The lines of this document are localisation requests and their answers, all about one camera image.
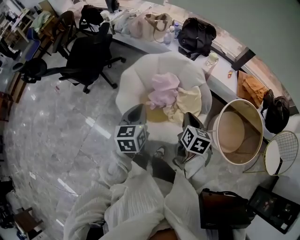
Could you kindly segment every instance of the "office chair wheel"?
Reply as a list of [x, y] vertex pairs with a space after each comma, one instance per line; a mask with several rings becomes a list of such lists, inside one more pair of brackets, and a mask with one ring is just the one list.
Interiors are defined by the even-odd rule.
[[90, 90], [89, 89], [84, 89], [83, 92], [88, 94], [90, 92]]

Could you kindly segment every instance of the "yellow cloth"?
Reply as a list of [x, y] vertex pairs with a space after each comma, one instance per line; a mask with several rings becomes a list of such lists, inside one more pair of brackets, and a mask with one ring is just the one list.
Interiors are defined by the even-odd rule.
[[176, 102], [164, 107], [164, 113], [168, 116], [169, 121], [181, 126], [185, 113], [190, 112], [197, 117], [201, 112], [201, 107], [201, 92], [198, 86], [192, 87], [191, 90], [178, 88]]

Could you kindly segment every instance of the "plastic bottle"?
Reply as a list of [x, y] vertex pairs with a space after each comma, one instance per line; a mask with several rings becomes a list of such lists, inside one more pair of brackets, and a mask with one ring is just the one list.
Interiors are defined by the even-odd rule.
[[108, 11], [102, 11], [102, 12], [100, 13], [100, 15], [102, 16], [104, 22], [109, 23], [109, 28], [110, 28], [111, 34], [114, 35], [114, 34], [116, 34], [116, 33], [115, 33], [114, 29], [113, 29], [112, 22], [111, 22], [111, 20], [109, 19], [107, 13], [108, 13]]
[[171, 41], [173, 41], [175, 38], [175, 28], [174, 26], [170, 26], [169, 29], [170, 29], [170, 34], [172, 35]]
[[165, 33], [164, 36], [164, 44], [169, 45], [171, 43], [172, 40], [172, 35], [170, 33], [170, 29], [167, 29], [167, 32]]
[[219, 60], [218, 55], [215, 52], [211, 52], [206, 58], [205, 65], [211, 68], [217, 63], [218, 60]]
[[180, 31], [180, 29], [179, 29], [179, 24], [178, 24], [178, 22], [175, 22], [174, 23], [174, 28], [175, 28], [175, 38], [178, 38], [178, 34], [179, 34], [179, 31]]

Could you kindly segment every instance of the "pink cloth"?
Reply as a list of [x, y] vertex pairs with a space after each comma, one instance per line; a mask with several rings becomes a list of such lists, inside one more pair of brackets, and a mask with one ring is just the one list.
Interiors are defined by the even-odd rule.
[[172, 105], [178, 95], [179, 79], [172, 73], [155, 74], [152, 78], [154, 91], [148, 95], [150, 109]]

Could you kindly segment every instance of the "orange cloth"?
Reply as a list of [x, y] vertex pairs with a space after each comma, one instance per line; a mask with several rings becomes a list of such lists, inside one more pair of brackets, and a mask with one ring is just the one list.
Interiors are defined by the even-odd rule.
[[238, 97], [248, 100], [256, 108], [259, 108], [263, 102], [263, 96], [268, 89], [254, 76], [242, 71], [239, 71], [238, 74]]

